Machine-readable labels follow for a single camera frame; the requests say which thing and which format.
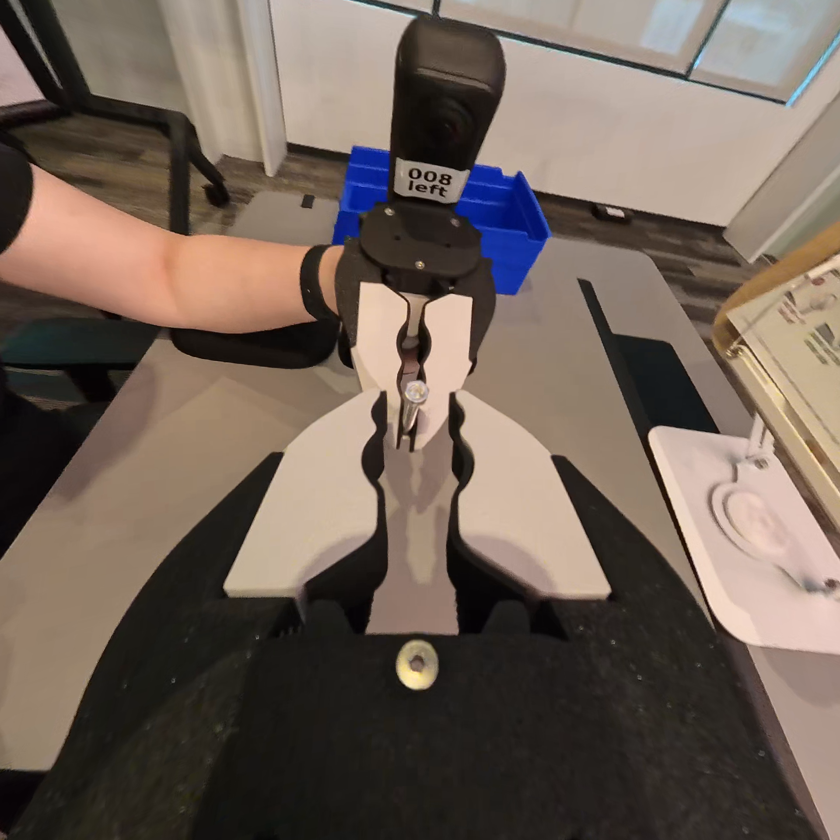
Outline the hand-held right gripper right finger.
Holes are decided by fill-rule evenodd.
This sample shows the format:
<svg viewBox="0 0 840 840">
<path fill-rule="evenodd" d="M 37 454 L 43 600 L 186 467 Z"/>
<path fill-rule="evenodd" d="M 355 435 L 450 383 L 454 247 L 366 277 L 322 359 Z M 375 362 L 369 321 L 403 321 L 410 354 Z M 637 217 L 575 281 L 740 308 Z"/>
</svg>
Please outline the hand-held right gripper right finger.
<svg viewBox="0 0 840 840">
<path fill-rule="evenodd" d="M 531 617 L 547 602 L 607 600 L 612 587 L 550 451 L 469 392 L 450 395 L 448 432 L 457 622 L 485 624 L 500 602 Z"/>
</svg>

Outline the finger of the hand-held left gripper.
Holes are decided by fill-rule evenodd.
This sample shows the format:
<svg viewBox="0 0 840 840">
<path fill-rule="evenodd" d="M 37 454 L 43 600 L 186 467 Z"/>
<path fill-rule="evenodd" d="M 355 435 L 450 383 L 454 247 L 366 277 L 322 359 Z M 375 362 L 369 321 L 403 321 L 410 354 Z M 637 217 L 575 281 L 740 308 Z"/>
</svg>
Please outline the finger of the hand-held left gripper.
<svg viewBox="0 0 840 840">
<path fill-rule="evenodd" d="M 410 319 L 407 299 L 379 282 L 361 282 L 353 366 L 363 392 L 386 397 L 388 440 L 400 445 L 405 369 L 403 340 Z"/>
<path fill-rule="evenodd" d="M 421 319 L 422 352 L 418 355 L 419 378 L 428 395 L 419 408 L 413 450 L 424 448 L 448 420 L 449 396 L 466 381 L 473 300 L 448 294 L 429 301 Z"/>
</svg>

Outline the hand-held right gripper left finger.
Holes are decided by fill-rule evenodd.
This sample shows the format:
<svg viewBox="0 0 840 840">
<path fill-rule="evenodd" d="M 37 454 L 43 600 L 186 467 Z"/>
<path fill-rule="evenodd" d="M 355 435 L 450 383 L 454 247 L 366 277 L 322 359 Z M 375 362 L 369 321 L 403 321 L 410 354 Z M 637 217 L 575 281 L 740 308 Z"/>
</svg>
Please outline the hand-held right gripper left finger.
<svg viewBox="0 0 840 840">
<path fill-rule="evenodd" d="M 230 598 L 293 600 L 308 619 L 335 602 L 367 629 L 388 568 L 384 491 L 387 401 L 365 391 L 307 426 L 283 450 L 224 582 Z"/>
</svg>

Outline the white framed window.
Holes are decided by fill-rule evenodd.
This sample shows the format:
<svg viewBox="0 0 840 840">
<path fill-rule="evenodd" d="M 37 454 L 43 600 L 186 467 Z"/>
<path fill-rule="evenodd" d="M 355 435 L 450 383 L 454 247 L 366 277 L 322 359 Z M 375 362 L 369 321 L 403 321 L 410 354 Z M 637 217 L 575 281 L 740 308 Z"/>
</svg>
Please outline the white framed window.
<svg viewBox="0 0 840 840">
<path fill-rule="evenodd" d="M 792 105 L 838 53 L 838 1 L 385 1 L 503 37 Z"/>
</svg>

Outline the dark office chair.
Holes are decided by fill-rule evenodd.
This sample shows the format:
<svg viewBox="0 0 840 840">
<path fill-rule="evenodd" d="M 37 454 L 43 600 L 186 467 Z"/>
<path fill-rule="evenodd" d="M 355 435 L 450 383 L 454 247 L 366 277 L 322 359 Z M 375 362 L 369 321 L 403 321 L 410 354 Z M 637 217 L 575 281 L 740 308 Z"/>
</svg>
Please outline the dark office chair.
<svg viewBox="0 0 840 840">
<path fill-rule="evenodd" d="M 112 372 L 132 372 L 161 329 L 121 318 L 46 318 L 2 342 L 2 368 L 64 375 L 87 403 L 110 403 Z"/>
</svg>

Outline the silver bolt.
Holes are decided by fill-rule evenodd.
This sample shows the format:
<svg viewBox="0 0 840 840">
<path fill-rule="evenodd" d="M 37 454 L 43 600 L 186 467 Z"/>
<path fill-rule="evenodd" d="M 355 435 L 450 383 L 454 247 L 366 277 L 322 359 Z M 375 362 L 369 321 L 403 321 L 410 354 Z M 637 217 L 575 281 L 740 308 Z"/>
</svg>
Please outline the silver bolt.
<svg viewBox="0 0 840 840">
<path fill-rule="evenodd" d="M 413 433 L 421 408 L 424 407 L 429 396 L 427 384 L 422 380 L 405 383 L 402 393 L 401 429 L 403 436 Z"/>
</svg>

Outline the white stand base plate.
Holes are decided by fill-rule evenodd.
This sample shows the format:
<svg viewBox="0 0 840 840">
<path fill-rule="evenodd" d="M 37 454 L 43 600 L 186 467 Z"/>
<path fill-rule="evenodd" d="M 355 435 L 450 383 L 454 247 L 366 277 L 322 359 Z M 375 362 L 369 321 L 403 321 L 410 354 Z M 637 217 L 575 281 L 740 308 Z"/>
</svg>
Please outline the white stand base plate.
<svg viewBox="0 0 840 840">
<path fill-rule="evenodd" d="M 769 430 L 719 433 L 674 348 L 644 349 L 647 442 L 712 614 L 745 644 L 837 656 L 838 556 Z"/>
</svg>

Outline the printed instruction sheet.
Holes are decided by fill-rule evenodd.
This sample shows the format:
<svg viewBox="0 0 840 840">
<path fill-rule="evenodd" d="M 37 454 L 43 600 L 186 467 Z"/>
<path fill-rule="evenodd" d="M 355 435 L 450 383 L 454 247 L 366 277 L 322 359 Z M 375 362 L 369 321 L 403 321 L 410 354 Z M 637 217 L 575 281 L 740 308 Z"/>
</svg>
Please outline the printed instruction sheet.
<svg viewBox="0 0 840 840">
<path fill-rule="evenodd" d="M 731 309 L 733 327 L 804 430 L 839 458 L 839 256 Z"/>
</svg>

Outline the blue bin with divider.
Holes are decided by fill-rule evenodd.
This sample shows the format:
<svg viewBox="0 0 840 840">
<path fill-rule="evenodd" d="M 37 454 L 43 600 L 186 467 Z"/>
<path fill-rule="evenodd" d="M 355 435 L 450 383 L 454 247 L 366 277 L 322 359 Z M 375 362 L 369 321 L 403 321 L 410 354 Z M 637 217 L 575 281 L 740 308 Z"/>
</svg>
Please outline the blue bin with divider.
<svg viewBox="0 0 840 840">
<path fill-rule="evenodd" d="M 386 200 L 389 158 L 388 150 L 352 148 L 333 227 L 334 245 L 357 237 L 360 215 Z M 481 252 L 492 260 L 497 294 L 515 296 L 551 236 L 525 175 L 504 175 L 498 167 L 477 164 L 456 212 L 481 232 Z"/>
</svg>

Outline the grey desk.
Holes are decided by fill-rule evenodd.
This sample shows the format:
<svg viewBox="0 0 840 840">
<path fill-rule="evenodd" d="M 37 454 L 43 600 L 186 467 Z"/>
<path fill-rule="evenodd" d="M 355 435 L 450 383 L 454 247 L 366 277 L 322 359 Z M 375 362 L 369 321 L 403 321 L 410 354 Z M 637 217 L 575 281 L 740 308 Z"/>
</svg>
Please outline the grey desk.
<svg viewBox="0 0 840 840">
<path fill-rule="evenodd" d="M 159 339 L 2 561 L 2 766 L 49 770 L 12 838 L 838 838 L 838 664 L 711 623 L 576 270 L 618 328 L 665 310 L 652 265 L 549 242 L 467 388 L 553 454 L 614 586 L 548 634 L 456 628 L 451 445 L 371 629 L 292 628 L 223 595 L 277 458 L 358 390 Z"/>
</svg>

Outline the person's left forearm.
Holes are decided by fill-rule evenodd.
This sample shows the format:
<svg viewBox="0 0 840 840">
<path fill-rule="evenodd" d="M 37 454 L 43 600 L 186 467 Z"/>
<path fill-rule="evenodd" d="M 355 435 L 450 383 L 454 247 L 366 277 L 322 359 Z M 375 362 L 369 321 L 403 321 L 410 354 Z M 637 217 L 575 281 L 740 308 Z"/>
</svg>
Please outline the person's left forearm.
<svg viewBox="0 0 840 840">
<path fill-rule="evenodd" d="M 23 229 L 1 255 L 8 285 L 166 328 L 251 333 L 309 322 L 299 246 L 184 236 L 33 166 Z"/>
</svg>

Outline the person's black trousers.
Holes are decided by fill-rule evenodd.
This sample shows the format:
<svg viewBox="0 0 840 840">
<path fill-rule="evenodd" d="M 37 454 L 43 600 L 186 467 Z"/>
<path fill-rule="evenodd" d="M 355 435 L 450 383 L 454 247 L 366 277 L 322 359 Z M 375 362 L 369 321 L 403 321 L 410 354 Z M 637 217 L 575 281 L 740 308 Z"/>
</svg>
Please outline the person's black trousers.
<svg viewBox="0 0 840 840">
<path fill-rule="evenodd" d="M 1 378 L 1 554 L 18 534 L 83 440 L 66 411 L 45 409 Z"/>
</svg>

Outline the black wristband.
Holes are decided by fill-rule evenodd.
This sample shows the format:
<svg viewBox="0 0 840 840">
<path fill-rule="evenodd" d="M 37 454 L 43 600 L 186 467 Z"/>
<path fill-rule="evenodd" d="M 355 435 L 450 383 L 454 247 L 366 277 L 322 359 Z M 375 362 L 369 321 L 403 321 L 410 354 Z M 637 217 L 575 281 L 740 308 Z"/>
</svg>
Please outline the black wristband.
<svg viewBox="0 0 840 840">
<path fill-rule="evenodd" d="M 304 254 L 299 271 L 301 302 L 314 321 L 340 322 L 335 298 L 335 272 L 343 247 L 315 245 Z"/>
</svg>

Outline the black rolling stand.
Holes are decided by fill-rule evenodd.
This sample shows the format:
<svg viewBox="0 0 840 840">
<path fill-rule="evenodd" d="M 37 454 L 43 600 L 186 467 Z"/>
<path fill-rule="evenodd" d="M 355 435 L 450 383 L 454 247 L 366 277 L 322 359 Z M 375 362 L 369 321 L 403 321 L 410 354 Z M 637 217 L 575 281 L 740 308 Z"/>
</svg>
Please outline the black rolling stand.
<svg viewBox="0 0 840 840">
<path fill-rule="evenodd" d="M 20 11 L 12 2 L 1 2 L 2 32 L 43 97 L 2 106 L 2 141 L 11 140 L 23 151 L 11 130 L 77 114 L 152 128 L 170 145 L 169 229 L 180 235 L 191 233 L 193 167 L 206 179 L 207 201 L 215 207 L 228 205 L 224 178 L 203 153 L 196 129 L 184 113 L 92 93 L 53 4 L 23 1 L 19 6 Z"/>
</svg>

